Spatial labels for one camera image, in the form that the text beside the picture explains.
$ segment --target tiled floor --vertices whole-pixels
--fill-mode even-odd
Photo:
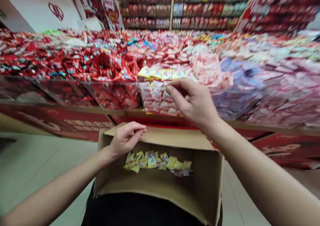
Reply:
[[[16,133],[1,138],[18,141],[0,150],[0,215],[75,167],[97,151],[94,142]],[[52,225],[80,225],[92,182]],[[222,187],[223,226],[269,226],[225,163]]]

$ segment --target logo sign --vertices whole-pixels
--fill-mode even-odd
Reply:
[[[58,5],[52,4],[52,3],[48,3],[49,9],[51,10],[51,12],[54,14],[54,16],[56,16],[60,21],[63,20],[63,12],[61,10],[61,8],[59,8]]]

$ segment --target right hand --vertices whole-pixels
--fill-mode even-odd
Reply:
[[[204,130],[220,121],[220,117],[213,104],[208,87],[191,79],[181,78],[172,81],[166,87],[180,112],[200,130]]]

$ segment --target cardboard box flap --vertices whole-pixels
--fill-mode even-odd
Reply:
[[[114,136],[117,128],[124,126],[121,123],[118,126],[106,131],[105,135]],[[141,137],[140,141],[175,148],[190,148],[199,150],[214,151],[214,148],[201,133],[200,130],[184,130],[172,128],[147,127],[147,132]]]

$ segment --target left hand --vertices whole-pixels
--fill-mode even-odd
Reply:
[[[131,151],[146,131],[146,126],[137,122],[130,122],[118,128],[110,144],[113,157],[117,159]]]

